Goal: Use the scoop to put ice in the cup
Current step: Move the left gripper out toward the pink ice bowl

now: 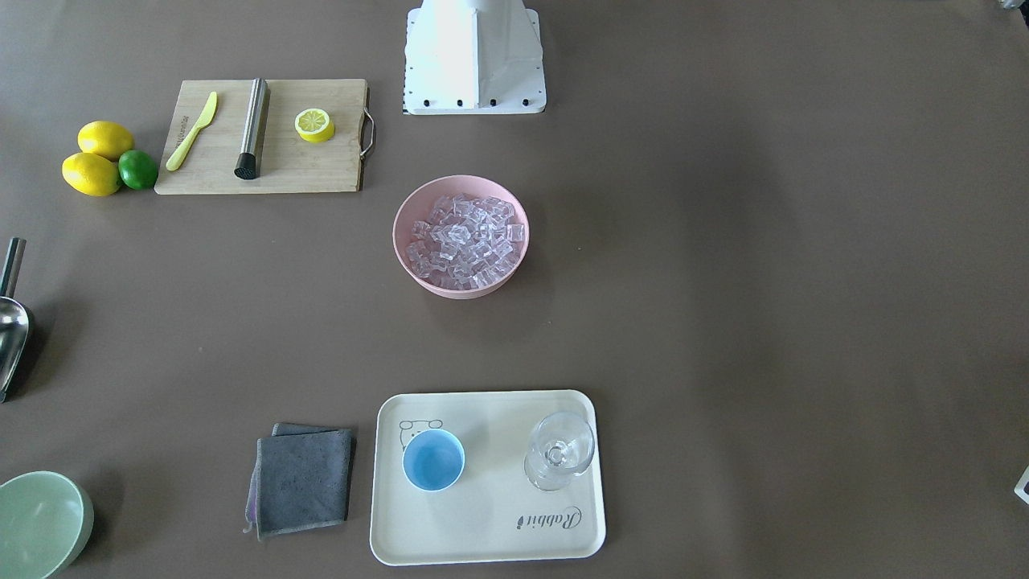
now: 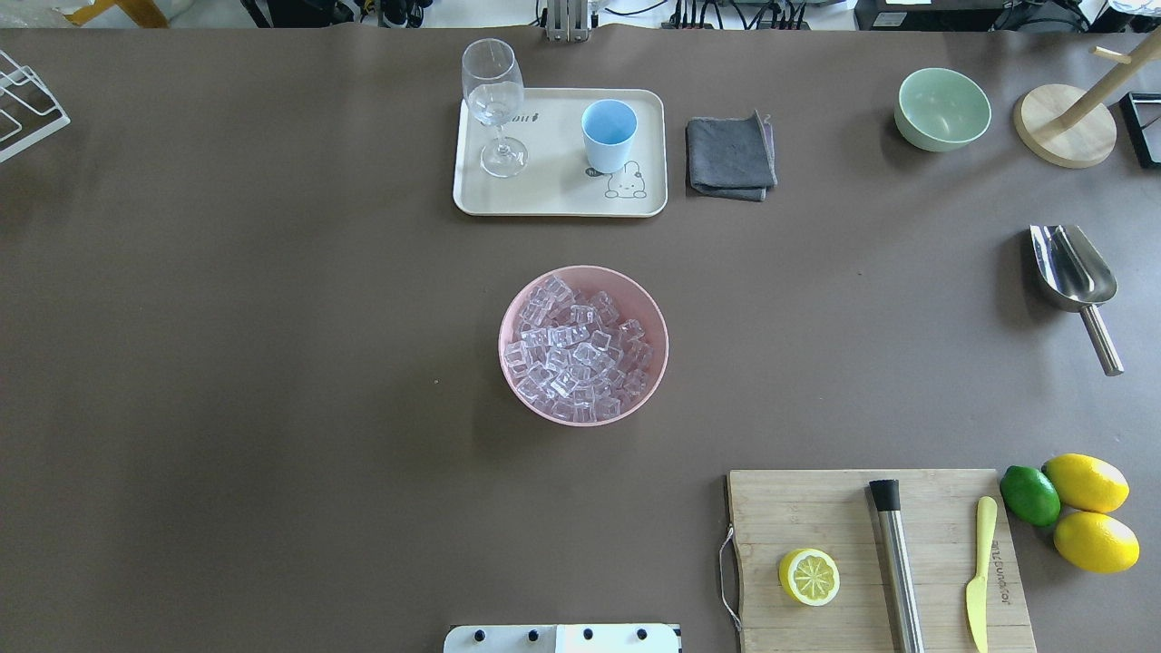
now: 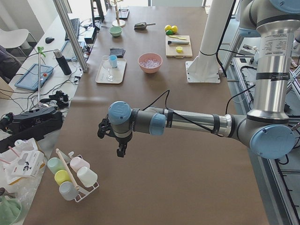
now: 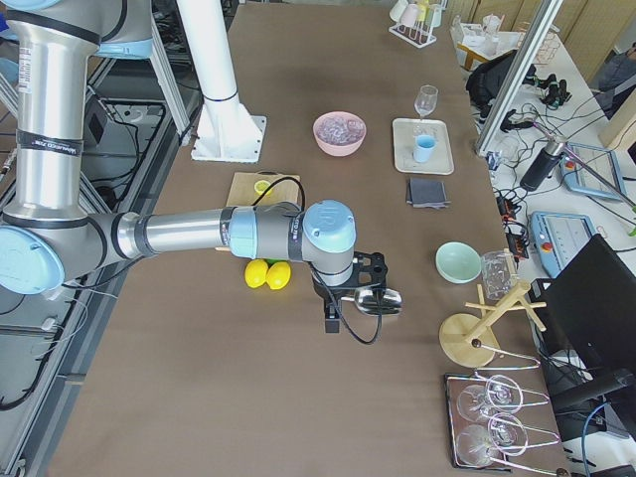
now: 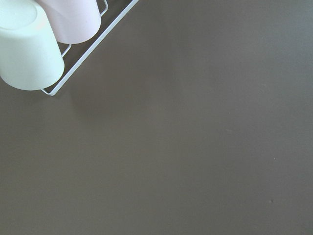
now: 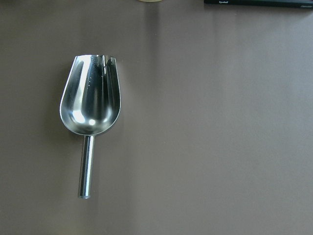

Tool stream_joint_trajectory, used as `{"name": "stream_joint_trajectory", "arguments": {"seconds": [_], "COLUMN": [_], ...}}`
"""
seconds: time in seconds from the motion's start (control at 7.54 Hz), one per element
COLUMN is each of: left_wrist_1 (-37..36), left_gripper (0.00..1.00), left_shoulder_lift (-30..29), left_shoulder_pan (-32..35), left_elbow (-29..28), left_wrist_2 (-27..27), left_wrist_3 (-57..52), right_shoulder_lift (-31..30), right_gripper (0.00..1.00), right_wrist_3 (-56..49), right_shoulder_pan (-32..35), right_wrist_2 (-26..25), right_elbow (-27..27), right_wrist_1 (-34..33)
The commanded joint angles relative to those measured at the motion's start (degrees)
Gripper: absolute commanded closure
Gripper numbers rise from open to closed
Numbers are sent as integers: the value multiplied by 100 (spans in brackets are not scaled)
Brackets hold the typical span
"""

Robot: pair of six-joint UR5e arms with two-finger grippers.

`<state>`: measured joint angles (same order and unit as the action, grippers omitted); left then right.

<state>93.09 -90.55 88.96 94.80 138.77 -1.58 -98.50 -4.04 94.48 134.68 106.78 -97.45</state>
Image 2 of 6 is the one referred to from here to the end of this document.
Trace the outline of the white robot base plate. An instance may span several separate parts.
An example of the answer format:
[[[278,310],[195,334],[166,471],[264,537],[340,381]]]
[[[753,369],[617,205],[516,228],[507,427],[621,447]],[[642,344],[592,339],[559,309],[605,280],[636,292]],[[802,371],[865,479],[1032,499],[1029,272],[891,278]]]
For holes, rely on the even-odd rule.
[[[682,652],[680,627],[664,623],[461,625],[444,652]]]

